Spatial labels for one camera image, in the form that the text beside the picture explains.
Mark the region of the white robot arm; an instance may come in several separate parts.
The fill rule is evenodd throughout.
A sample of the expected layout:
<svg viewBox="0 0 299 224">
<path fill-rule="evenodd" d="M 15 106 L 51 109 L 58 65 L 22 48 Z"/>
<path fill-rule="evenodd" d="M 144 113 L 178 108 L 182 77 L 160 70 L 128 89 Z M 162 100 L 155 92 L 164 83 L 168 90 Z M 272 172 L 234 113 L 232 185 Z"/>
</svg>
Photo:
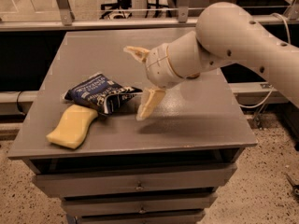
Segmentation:
<svg viewBox="0 0 299 224">
<path fill-rule="evenodd" d="M 198 17 L 193 31 L 148 50 L 124 50 L 145 65 L 153 84 L 143 91 L 136 118 L 147 119 L 165 93 L 189 77 L 238 63 L 299 106 L 299 48 L 270 34 L 242 7 L 219 2 Z"/>
</svg>

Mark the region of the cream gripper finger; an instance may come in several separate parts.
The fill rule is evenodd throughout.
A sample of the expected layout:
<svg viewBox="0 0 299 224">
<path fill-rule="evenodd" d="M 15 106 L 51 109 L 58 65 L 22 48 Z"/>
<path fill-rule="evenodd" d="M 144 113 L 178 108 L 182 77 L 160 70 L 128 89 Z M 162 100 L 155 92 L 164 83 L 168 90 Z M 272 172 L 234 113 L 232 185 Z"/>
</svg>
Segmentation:
<svg viewBox="0 0 299 224">
<path fill-rule="evenodd" d="M 136 119 L 138 121 L 147 119 L 165 95 L 166 89 L 158 87 L 145 88 L 141 95 L 141 104 L 137 110 Z"/>
<path fill-rule="evenodd" d="M 150 54 L 148 49 L 141 47 L 126 46 L 123 51 L 131 54 L 140 63 L 144 63 Z"/>
</svg>

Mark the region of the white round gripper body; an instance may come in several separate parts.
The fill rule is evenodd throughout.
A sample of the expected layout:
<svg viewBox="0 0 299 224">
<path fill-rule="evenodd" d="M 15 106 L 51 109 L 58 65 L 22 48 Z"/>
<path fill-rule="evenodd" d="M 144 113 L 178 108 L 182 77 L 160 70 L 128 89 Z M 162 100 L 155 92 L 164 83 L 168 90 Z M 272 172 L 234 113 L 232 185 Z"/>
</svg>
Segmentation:
<svg viewBox="0 0 299 224">
<path fill-rule="evenodd" d="M 161 89 L 171 89 L 182 81 L 173 70 L 167 55 L 168 45 L 152 49 L 146 60 L 146 74 L 148 80 Z"/>
</svg>

